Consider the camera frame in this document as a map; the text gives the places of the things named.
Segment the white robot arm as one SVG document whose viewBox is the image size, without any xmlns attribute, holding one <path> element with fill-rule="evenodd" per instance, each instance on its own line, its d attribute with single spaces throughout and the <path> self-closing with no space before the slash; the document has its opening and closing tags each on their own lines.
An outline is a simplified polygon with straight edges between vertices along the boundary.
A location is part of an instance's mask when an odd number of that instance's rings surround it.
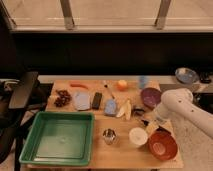
<svg viewBox="0 0 213 171">
<path fill-rule="evenodd" d="M 172 113 L 186 118 L 213 139 L 213 115 L 193 104 L 193 94 L 189 89 L 163 92 L 161 102 L 151 112 L 146 113 L 145 118 L 157 124 L 164 124 Z"/>
</svg>

